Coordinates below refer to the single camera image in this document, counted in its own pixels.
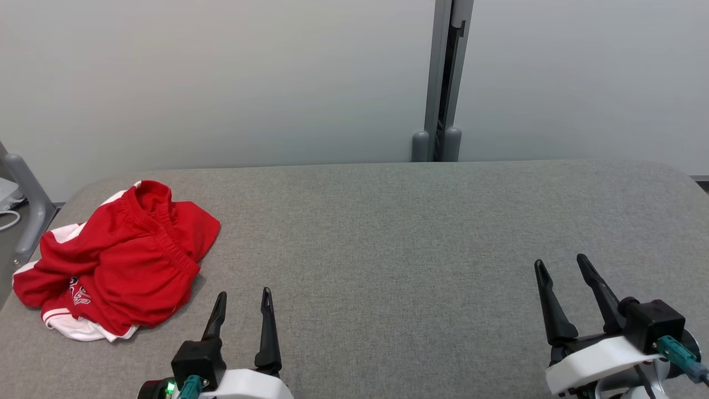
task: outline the white cable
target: white cable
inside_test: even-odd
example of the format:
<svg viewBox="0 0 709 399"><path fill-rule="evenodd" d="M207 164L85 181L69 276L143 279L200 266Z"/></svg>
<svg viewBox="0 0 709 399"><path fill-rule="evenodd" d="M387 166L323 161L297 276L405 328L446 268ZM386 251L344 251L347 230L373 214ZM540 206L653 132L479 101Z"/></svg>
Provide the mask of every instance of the white cable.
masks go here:
<svg viewBox="0 0 709 399"><path fill-rule="evenodd" d="M9 229L10 227L16 225L17 222L20 221L20 214L17 213L17 212L15 212L15 211L0 211L0 214L13 214L13 215L16 216L15 220L13 220L12 222L10 222L10 223L8 223L8 224L6 224L6 225L4 225L4 226L0 226L0 231L7 230L7 229Z"/></svg>

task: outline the printed logo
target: printed logo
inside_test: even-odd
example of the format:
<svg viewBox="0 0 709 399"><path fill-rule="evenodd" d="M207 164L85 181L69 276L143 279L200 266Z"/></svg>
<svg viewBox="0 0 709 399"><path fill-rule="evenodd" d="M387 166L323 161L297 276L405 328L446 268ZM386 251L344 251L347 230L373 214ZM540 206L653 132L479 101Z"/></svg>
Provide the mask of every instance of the printed logo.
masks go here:
<svg viewBox="0 0 709 399"><path fill-rule="evenodd" d="M76 289L78 283L78 277L72 277L69 281L69 293L72 295L74 305L88 305L91 303L91 296L86 293L86 288L83 285Z"/></svg>

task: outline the gray pole base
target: gray pole base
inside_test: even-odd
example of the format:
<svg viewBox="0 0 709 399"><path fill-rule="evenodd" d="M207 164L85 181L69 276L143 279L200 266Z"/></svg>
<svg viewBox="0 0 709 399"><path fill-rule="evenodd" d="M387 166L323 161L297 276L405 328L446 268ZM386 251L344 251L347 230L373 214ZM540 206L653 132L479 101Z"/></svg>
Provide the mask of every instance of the gray pole base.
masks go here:
<svg viewBox="0 0 709 399"><path fill-rule="evenodd" d="M462 132L457 127L449 127L443 133L443 152L441 162L458 162L458 152L460 152L460 138Z"/></svg>
<svg viewBox="0 0 709 399"><path fill-rule="evenodd" d="M420 131L413 135L411 142L411 162L428 161L428 132Z"/></svg>
<svg viewBox="0 0 709 399"><path fill-rule="evenodd" d="M16 154L6 154L5 165L30 203L30 218L27 227L15 247L13 263L17 266L30 260L32 252L37 248L40 237L49 227L57 209L22 157Z"/></svg>

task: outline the gray table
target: gray table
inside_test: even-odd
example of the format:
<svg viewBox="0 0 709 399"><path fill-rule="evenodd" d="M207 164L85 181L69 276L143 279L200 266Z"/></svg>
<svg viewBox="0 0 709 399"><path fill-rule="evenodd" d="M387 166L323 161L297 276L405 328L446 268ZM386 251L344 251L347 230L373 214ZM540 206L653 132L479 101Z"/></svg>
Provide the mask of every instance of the gray table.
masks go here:
<svg viewBox="0 0 709 399"><path fill-rule="evenodd" d="M663 165L625 161L333 165L133 173L90 185L53 226L155 179L222 222L192 301L128 340L47 330L14 294L0 311L6 398L133 398L198 339L216 294L230 368L258 350L273 290L296 398L550 398L549 347L533 273L544 259L582 334L600 313L575 257L619 297L662 298L709 345L709 197ZM705 398L684 377L675 398Z"/></svg>

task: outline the teal cable connector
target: teal cable connector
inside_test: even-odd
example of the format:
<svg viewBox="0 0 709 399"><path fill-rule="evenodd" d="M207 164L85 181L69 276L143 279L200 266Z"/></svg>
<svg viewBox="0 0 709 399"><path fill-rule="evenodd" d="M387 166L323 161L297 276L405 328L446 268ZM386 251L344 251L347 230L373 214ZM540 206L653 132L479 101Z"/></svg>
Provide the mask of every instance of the teal cable connector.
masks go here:
<svg viewBox="0 0 709 399"><path fill-rule="evenodd" d="M675 338L666 335L655 342L653 347L665 356L667 360L676 364L689 379L695 383L704 383L709 386L709 369L702 363L697 361L697 356L694 356L684 345L680 344Z"/></svg>
<svg viewBox="0 0 709 399"><path fill-rule="evenodd" d="M197 399L202 393L202 378L199 376L189 376L182 384L182 390L179 391L179 399Z"/></svg>

